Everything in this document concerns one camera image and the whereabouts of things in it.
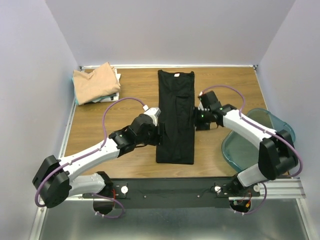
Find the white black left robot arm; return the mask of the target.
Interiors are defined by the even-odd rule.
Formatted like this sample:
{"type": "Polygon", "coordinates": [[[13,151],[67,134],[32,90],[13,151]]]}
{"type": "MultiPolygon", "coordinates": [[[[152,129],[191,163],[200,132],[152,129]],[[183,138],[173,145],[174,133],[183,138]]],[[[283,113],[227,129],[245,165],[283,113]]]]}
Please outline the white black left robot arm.
{"type": "Polygon", "coordinates": [[[112,132],[102,142],[81,152],[57,159],[46,157],[36,172],[32,183],[36,188],[38,207],[54,208],[67,197],[96,193],[104,198],[110,194],[111,185],[99,173],[85,177],[82,174],[93,167],[132,152],[141,145],[160,145],[158,107],[152,107],[136,117],[124,128],[112,132]]]}

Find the black t shirt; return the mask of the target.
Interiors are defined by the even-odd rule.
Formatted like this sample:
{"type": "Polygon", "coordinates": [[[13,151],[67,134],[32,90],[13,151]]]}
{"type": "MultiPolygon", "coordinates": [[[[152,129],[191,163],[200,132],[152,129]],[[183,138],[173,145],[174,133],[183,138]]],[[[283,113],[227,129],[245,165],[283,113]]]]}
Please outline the black t shirt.
{"type": "Polygon", "coordinates": [[[195,73],[158,72],[159,164],[192,165],[195,157],[195,73]]]}

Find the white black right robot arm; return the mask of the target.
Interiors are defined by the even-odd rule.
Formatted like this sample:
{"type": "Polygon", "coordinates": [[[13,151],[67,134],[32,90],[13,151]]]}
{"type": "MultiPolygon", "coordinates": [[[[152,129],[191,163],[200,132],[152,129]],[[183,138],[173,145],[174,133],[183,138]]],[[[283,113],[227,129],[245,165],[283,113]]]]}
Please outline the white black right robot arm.
{"type": "Polygon", "coordinates": [[[233,105],[221,105],[213,91],[201,92],[198,98],[197,125],[216,123],[229,128],[258,149],[257,163],[234,175],[226,185],[228,192],[241,196],[249,187],[273,181],[298,165],[299,157],[288,131],[265,127],[233,105]]]}

